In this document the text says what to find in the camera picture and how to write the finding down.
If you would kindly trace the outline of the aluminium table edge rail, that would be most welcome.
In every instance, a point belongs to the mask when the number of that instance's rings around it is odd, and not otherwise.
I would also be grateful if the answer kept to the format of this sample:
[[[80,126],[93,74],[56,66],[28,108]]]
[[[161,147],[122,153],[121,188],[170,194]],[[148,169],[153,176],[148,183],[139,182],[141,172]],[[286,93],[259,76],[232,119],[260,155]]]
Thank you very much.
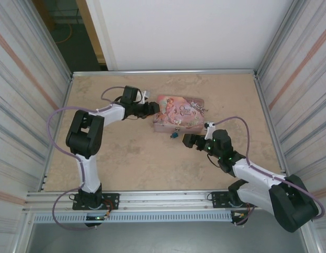
[[[69,127],[68,116],[71,112],[61,111],[56,113],[52,119],[50,133],[54,142],[63,150],[68,151],[65,146],[65,131]],[[44,173],[44,184],[42,189],[47,192],[66,191],[70,187],[76,187],[77,165],[75,159],[62,153],[54,145],[51,145]]]
[[[258,93],[260,103],[261,103],[261,108],[262,108],[262,111],[263,111],[263,114],[265,117],[265,121],[266,121],[268,130],[269,130],[269,133],[271,136],[271,140],[272,140],[273,147],[275,150],[276,158],[278,160],[280,171],[282,174],[287,174],[287,162],[285,160],[282,149],[280,147],[280,141],[276,134],[275,127],[274,127],[272,119],[271,119],[270,109],[268,108],[268,105],[266,104],[266,100],[265,100],[265,97],[264,97],[264,94],[262,91],[261,83],[260,83],[257,75],[254,76],[253,80],[254,80],[256,91]]]
[[[73,72],[72,77],[128,76],[128,75],[184,75],[184,74],[255,74],[253,69],[201,69],[201,70],[129,70]]]

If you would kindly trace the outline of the wide aluminium mounting rail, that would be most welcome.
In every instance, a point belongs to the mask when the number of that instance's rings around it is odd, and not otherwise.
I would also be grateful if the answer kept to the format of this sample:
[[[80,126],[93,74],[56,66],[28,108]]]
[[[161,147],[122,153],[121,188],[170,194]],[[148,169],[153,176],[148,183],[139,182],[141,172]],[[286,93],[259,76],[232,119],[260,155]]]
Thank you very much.
[[[118,191],[112,204],[113,212],[202,211],[212,210],[212,190],[180,191]],[[53,204],[58,212],[73,211],[73,192],[60,196],[59,191],[28,193],[24,212],[51,212]]]

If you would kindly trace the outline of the wooden door frame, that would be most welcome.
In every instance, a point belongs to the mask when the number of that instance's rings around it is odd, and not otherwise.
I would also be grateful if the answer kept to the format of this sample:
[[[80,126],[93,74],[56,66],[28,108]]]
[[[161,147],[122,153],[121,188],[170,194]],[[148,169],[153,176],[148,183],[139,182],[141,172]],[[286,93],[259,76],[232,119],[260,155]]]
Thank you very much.
[[[110,36],[102,12],[100,0],[76,0],[83,23],[100,65],[109,71],[118,70]]]

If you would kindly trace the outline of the pink rabbit print tin box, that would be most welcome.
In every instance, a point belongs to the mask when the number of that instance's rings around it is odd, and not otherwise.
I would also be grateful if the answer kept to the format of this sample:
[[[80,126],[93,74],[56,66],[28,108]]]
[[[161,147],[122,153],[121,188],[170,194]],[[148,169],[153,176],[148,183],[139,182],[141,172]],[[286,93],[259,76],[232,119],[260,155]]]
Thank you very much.
[[[160,112],[153,118],[155,132],[199,134],[204,126],[204,100],[184,96],[159,95]]]

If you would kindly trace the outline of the aluminium corner post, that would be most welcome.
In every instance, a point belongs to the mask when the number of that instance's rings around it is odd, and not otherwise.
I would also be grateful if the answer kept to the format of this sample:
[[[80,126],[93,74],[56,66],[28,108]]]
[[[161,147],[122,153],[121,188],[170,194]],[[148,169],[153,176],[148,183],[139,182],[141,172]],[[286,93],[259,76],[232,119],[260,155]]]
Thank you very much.
[[[305,4],[305,2],[306,0],[292,0],[292,3],[288,11],[286,12],[277,32],[275,33],[275,36],[271,41],[269,48],[267,49],[258,68],[254,71],[256,77],[260,77],[261,75],[263,75],[263,73],[271,63],[278,48],[280,47],[280,44],[289,32],[293,22],[296,20],[296,16],[300,12],[300,9]]]

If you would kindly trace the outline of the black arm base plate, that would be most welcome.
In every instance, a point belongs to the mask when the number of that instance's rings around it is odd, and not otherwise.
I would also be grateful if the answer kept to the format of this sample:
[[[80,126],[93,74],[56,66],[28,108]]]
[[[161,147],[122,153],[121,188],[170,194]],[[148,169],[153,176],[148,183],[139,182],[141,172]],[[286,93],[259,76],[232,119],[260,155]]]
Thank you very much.
[[[85,196],[77,193],[70,199],[73,201],[73,210],[117,210],[120,195],[118,193],[103,193],[101,196],[97,194]]]
[[[231,200],[228,191],[213,191],[207,197],[208,201],[212,202],[213,208],[243,208],[244,203],[234,203]]]

